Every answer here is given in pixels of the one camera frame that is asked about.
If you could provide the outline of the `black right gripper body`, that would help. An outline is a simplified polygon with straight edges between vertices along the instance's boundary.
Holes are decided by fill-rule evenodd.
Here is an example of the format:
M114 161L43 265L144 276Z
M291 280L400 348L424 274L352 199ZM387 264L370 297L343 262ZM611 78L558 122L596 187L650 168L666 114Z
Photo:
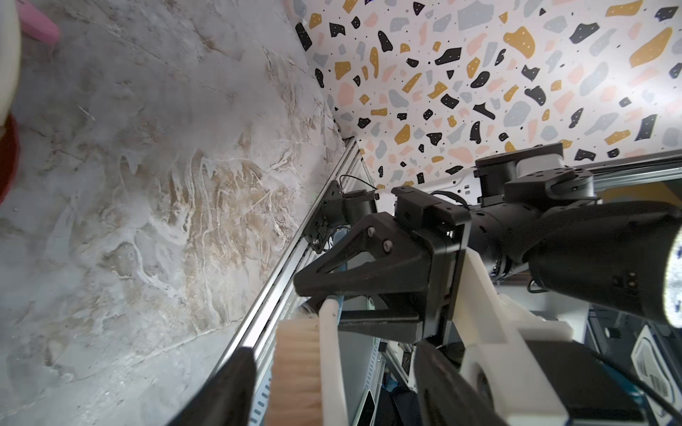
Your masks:
M431 195L414 186L392 190L394 216L426 256L426 276L410 301L419 312L422 339L443 344L452 328L448 316L455 307L464 253L471 230L470 209L447 197Z

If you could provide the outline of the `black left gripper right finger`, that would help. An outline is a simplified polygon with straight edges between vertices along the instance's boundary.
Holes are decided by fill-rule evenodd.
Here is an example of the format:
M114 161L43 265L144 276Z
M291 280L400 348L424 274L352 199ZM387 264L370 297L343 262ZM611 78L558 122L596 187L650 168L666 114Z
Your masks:
M449 359L427 341L416 345L414 371L422 424L506 425Z

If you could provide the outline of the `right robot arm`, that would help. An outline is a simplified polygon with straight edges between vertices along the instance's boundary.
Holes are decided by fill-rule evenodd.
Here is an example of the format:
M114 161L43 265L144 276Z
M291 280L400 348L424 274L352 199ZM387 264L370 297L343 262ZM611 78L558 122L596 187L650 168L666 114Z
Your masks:
M317 215L348 235L298 272L310 298L377 296L378 311L345 313L343 330L403 344L448 344L474 250L494 282L529 272L541 290L679 328L681 211L665 202L602 203L589 170L552 144L477 161L476 202L443 190L394 188L394 212L367 191L330 188Z

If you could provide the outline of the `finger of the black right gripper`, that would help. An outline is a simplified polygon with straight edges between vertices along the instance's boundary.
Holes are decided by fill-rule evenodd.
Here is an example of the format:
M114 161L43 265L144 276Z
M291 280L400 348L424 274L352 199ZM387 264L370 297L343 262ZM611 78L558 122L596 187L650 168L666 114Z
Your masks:
M336 246L296 273L300 296L431 295L431 260L418 232L434 219L382 212L356 224Z
M424 336L423 321L414 311L344 311L339 330L403 344L415 344Z

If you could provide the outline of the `cream ceramic pot with mud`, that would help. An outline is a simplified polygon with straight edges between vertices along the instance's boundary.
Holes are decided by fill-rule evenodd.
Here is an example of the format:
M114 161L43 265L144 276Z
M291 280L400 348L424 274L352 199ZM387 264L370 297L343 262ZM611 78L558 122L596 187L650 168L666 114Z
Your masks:
M21 69L21 23L14 0L1 0L1 125L7 116L19 84Z

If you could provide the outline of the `white scrub brush blue handle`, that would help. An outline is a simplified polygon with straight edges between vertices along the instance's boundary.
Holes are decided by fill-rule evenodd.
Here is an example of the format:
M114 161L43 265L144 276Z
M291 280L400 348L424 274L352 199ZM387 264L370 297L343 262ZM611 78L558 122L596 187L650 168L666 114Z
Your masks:
M328 298L317 315L278 325L264 424L349 424L339 345L340 308L339 300Z

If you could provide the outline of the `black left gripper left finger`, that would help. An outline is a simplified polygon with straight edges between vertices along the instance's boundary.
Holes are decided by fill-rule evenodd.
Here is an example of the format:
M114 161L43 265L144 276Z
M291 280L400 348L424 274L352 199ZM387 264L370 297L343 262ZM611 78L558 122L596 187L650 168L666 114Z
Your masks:
M168 425L247 425L256 373L252 348L237 349Z

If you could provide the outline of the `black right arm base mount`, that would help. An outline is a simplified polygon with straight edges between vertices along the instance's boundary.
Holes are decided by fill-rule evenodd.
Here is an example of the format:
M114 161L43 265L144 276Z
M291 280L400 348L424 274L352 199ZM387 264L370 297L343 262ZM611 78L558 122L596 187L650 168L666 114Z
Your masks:
M375 190L345 192L337 180L332 180L304 227L303 236L308 245L315 253L323 253L337 230L352 228L365 216L377 213L378 200Z

